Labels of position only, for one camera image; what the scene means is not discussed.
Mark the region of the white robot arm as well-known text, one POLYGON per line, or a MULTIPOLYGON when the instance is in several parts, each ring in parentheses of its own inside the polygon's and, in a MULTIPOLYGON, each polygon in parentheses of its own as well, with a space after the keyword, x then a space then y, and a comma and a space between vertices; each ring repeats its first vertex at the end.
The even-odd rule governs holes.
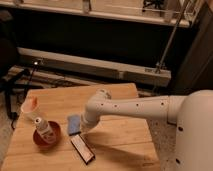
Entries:
POLYGON ((104 115, 161 119, 176 124, 174 170, 213 171, 213 90, 118 100, 101 89, 85 105, 82 129, 93 129, 104 115))

